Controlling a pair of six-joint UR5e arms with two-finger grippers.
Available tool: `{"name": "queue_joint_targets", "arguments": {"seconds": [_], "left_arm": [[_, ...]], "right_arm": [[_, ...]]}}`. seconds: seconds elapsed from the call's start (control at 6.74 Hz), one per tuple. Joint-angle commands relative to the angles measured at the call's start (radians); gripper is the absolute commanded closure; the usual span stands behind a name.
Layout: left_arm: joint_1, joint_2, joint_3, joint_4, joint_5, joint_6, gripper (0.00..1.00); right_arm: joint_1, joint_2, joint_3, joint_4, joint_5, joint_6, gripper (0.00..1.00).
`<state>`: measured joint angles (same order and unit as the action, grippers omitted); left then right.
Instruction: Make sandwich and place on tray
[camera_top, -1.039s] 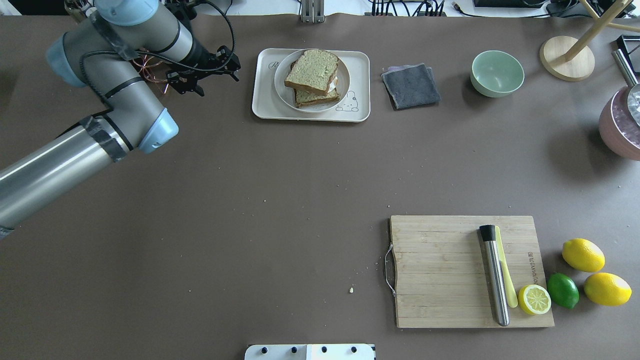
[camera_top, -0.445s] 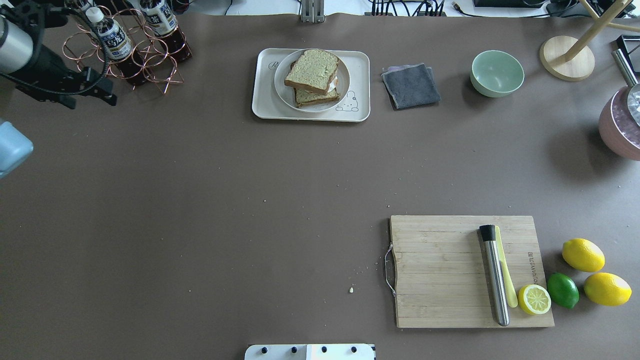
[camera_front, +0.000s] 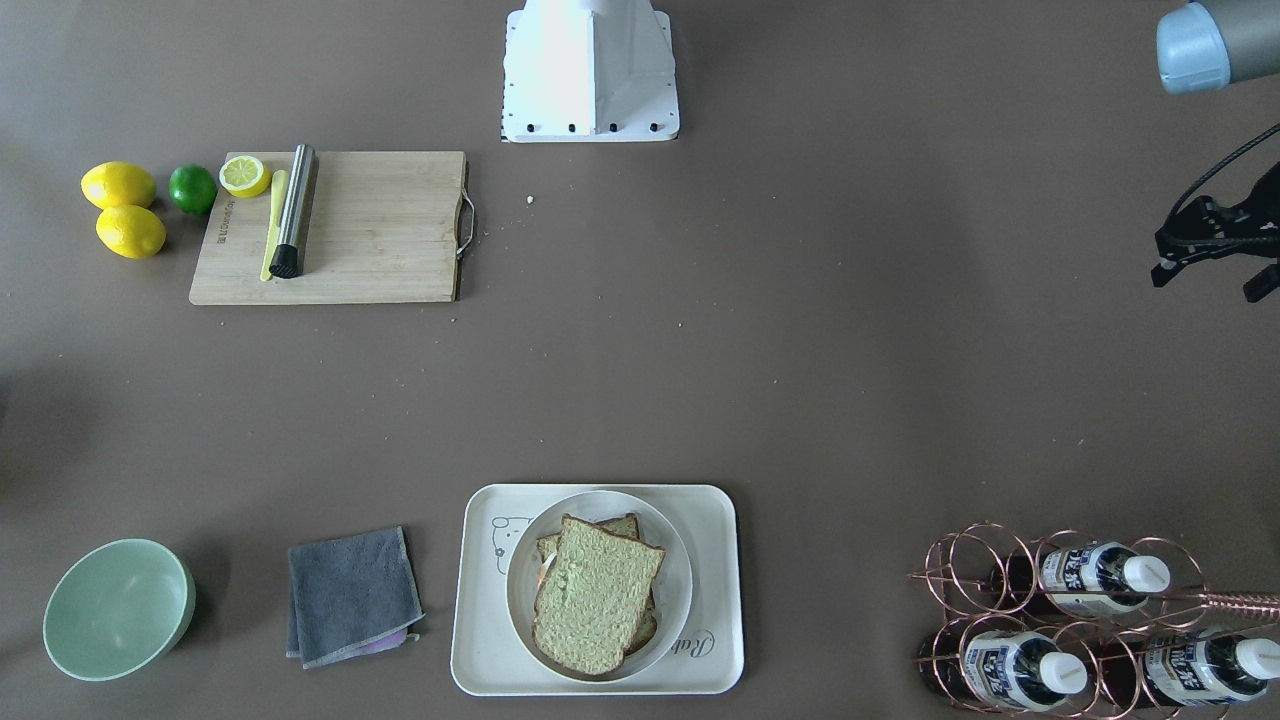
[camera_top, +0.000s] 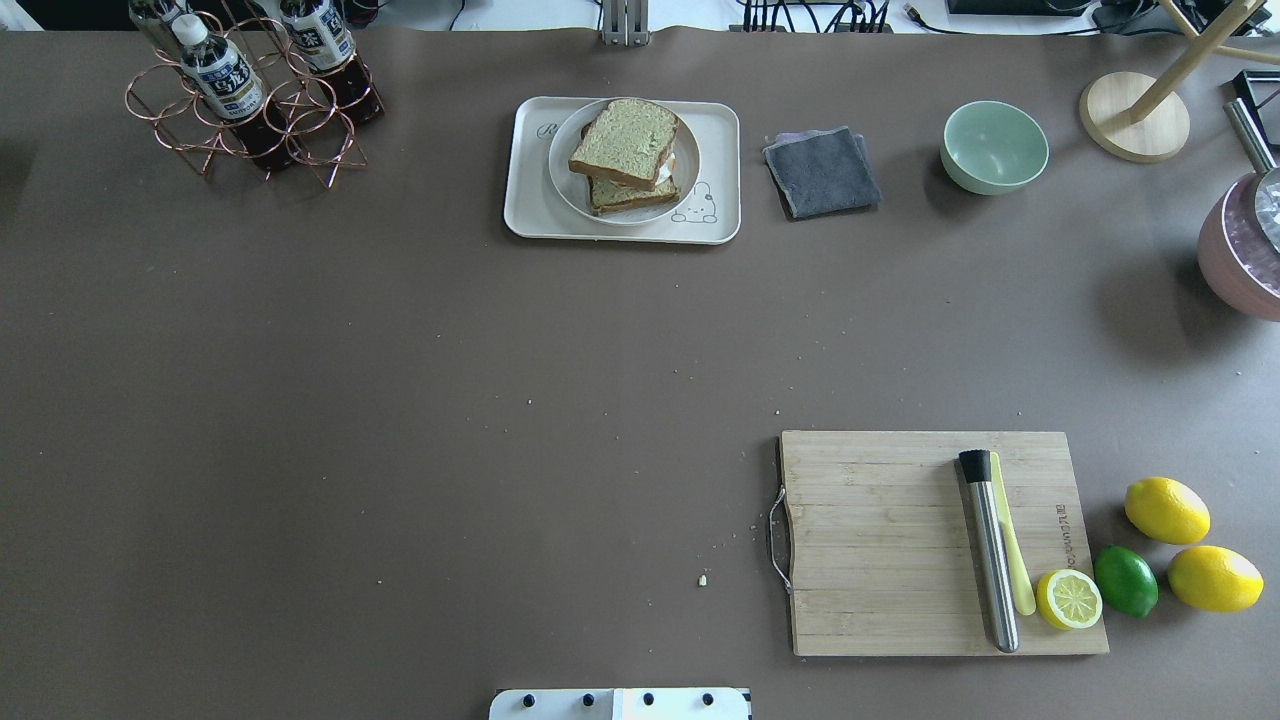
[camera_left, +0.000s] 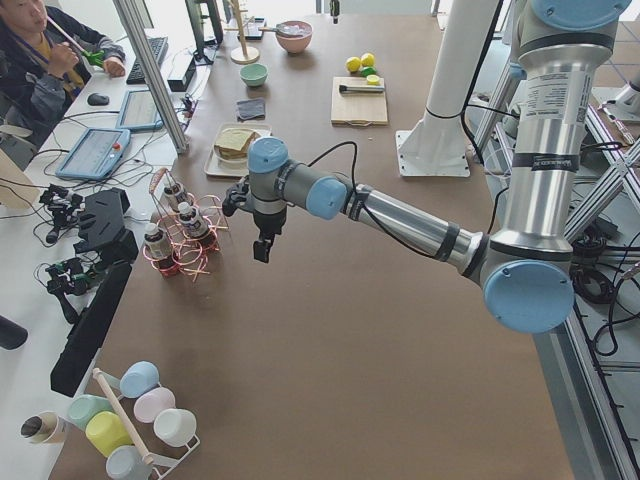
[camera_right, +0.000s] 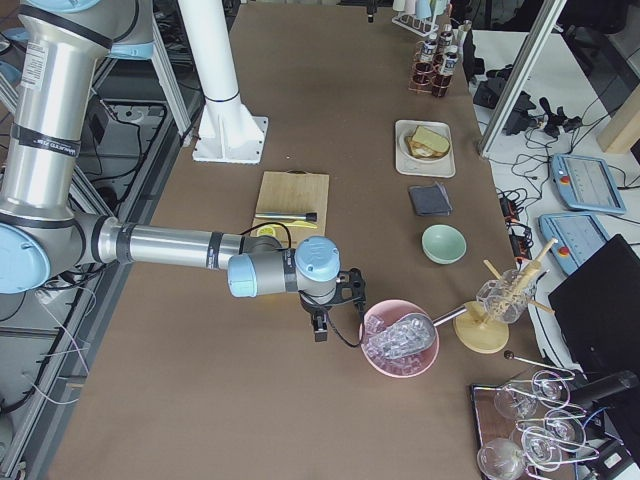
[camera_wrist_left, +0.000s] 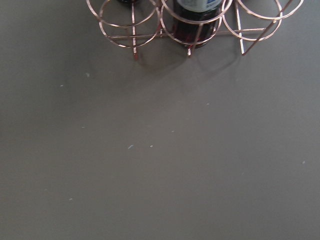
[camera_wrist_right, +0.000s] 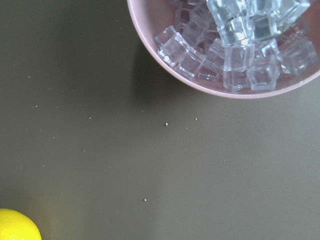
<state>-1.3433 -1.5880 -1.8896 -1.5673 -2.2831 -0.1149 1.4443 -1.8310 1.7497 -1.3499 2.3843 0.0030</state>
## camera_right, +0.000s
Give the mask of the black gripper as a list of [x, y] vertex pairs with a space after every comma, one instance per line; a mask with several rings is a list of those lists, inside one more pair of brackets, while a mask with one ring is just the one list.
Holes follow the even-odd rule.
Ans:
[[312, 295], [307, 291], [299, 291], [300, 303], [310, 314], [315, 342], [327, 340], [329, 310], [332, 307], [352, 304], [359, 315], [359, 323], [363, 322], [366, 305], [365, 286], [362, 272], [358, 268], [351, 268], [338, 272], [328, 294]]
[[376, 0], [367, 0], [366, 1], [366, 13], [367, 13], [367, 22], [374, 22], [374, 15], [376, 14]]

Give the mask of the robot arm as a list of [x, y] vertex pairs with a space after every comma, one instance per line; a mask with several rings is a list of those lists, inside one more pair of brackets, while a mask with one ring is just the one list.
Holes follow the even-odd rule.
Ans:
[[88, 263], [150, 262], [223, 270], [231, 293], [295, 292], [317, 341], [334, 331], [331, 308], [365, 309], [365, 282], [340, 267], [337, 246], [271, 236], [180, 230], [76, 213], [67, 204], [96, 64], [152, 54], [147, 1], [24, 1], [29, 42], [1, 186], [1, 290], [42, 286]]

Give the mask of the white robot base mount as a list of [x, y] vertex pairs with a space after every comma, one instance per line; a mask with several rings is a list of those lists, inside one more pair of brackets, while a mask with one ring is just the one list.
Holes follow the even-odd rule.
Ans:
[[222, 3], [186, 0], [179, 9], [205, 97], [193, 159], [259, 163], [268, 119], [252, 115], [241, 100]]

